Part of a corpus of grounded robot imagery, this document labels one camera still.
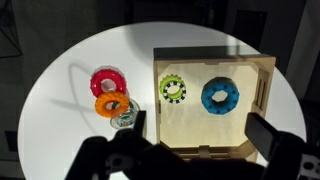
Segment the wooden box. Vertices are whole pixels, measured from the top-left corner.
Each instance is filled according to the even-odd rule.
[[[154,49],[158,143],[185,160],[200,157],[256,161],[256,149],[244,134],[246,117],[248,112],[265,116],[275,58],[230,55],[226,51],[230,48],[238,47]],[[170,103],[160,93],[160,83],[167,75],[177,75],[183,80],[184,99]],[[216,77],[230,78],[239,92],[236,107],[223,115],[209,113],[201,100],[205,84]],[[222,100],[227,93],[224,94],[220,93]]]

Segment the donut-shaped toy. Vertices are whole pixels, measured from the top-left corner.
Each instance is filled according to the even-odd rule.
[[[219,91],[227,93],[223,101],[212,99]],[[232,111],[238,104],[239,91],[232,79],[227,77],[216,77],[206,83],[201,94],[201,101],[204,108],[211,114],[224,115]]]
[[[119,102],[114,102],[111,105],[111,109],[116,109],[118,106],[119,106]],[[138,112],[139,110],[140,110],[140,107],[139,107],[138,103],[136,101],[134,101],[133,99],[130,99],[128,112],[129,111]]]
[[[114,69],[100,69],[95,72],[90,81],[90,89],[95,97],[105,93],[101,87],[104,80],[111,80],[115,83],[115,91],[126,94],[127,85],[124,76]]]
[[[168,93],[172,86],[178,86],[179,89],[175,93]],[[177,75],[168,75],[160,82],[160,94],[169,103],[178,104],[186,98],[187,90],[184,81]]]
[[[120,106],[116,109],[107,109],[106,105],[109,102],[119,102]],[[116,114],[124,113],[128,110],[129,107],[129,99],[126,95],[120,92],[106,92],[101,94],[95,103],[96,112],[103,116],[110,118]]]

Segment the blue ring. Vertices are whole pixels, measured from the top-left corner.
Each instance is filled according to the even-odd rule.
[[[228,94],[224,101],[217,102],[212,96],[218,92],[224,91]],[[227,77],[216,77],[207,82],[202,90],[202,105],[211,114],[224,115],[232,111],[238,104],[239,91],[235,83]]]

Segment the wooden board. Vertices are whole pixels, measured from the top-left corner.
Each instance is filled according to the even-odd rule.
[[[157,63],[156,86],[170,74],[180,76],[187,88],[187,97],[180,104],[160,101],[160,140],[169,147],[239,146],[247,140],[244,127],[247,113],[255,98],[259,67],[253,62],[224,63]],[[203,86],[215,77],[231,78],[240,93],[237,107],[225,115],[213,115],[201,103]]]

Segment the red ring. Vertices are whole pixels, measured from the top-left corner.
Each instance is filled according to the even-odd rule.
[[[90,89],[95,97],[99,97],[101,94],[105,93],[101,88],[101,82],[104,79],[110,79],[113,81],[116,84],[116,91],[126,94],[127,85],[124,77],[115,70],[101,69],[94,73],[90,81]]]

